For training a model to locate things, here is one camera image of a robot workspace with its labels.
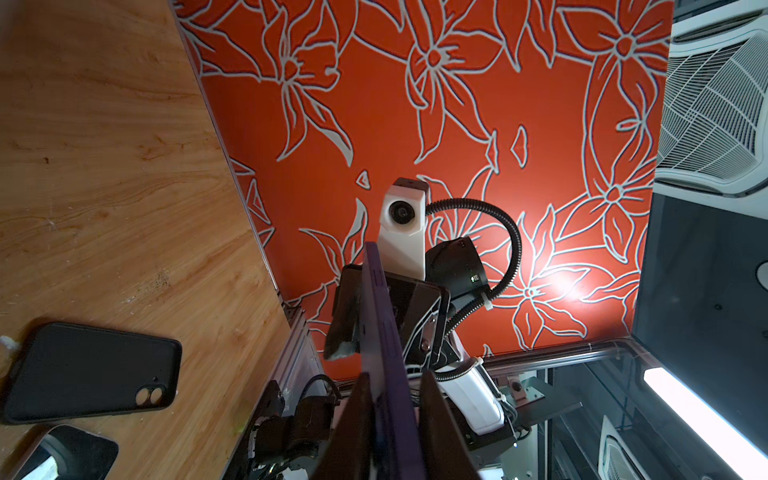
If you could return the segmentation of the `dark phone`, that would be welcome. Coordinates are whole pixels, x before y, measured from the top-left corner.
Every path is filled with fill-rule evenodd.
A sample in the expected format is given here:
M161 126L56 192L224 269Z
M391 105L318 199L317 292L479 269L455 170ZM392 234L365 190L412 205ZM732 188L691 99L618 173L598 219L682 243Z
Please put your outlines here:
M425 479L416 415L379 250L374 242L367 242L363 253L360 353L374 406L376 477Z

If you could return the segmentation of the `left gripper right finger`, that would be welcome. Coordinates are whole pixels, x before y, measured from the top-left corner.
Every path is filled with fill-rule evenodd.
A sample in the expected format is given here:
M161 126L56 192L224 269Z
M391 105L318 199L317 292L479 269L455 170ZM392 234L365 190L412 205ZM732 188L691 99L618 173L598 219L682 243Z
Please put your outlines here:
M449 406L430 371L421 377L419 397L419 439L427 478L479 479Z

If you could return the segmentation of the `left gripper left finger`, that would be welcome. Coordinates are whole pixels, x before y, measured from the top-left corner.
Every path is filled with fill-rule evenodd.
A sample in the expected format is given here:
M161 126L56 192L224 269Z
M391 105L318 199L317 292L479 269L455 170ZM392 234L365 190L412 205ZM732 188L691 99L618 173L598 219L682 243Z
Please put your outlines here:
M312 480L370 478L375 409L368 373L361 373Z

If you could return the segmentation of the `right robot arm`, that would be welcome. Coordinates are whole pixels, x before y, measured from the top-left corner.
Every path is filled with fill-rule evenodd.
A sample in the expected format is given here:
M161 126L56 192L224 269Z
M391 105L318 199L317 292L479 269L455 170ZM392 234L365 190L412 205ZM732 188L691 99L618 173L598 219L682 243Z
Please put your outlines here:
M323 248L326 250L324 254L316 253L311 257L313 264L307 268L307 273L314 275L317 280L329 281L332 285L340 282L344 266L357 265L363 258L361 253L347 257L347 252L334 239ZM480 356L483 342L496 344L500 338L507 338L506 334L492 325L498 318L497 314L478 311L473 320L467 320L449 332L447 345L441 350L441 359L446 360L448 365L441 366L439 370L448 371L453 368L454 354L461 361L472 355ZM323 365L335 380L349 380L361 371L360 356L356 353L339 360L325 360ZM479 437L500 431L504 409L499 400L492 398L491 388L479 373L469 373L462 378L446 381L441 384L441 389L458 409L458 421L469 434Z

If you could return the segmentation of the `black phone case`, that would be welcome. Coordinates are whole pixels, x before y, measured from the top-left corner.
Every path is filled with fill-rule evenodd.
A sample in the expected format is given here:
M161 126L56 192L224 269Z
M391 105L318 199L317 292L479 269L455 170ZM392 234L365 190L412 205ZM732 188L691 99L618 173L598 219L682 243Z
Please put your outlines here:
M34 328L1 395L9 425L170 406L183 347L171 338L62 321Z

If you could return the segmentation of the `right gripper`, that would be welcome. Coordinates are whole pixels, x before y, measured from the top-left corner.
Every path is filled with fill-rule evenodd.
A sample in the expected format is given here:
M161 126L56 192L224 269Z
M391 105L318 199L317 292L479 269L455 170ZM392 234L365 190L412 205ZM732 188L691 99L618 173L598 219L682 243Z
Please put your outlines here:
M360 351L362 267L343 268L336 289L333 318L323 356L340 360ZM404 363L408 368L441 368L452 360L445 333L450 294L435 284L388 273L386 286L393 307Z

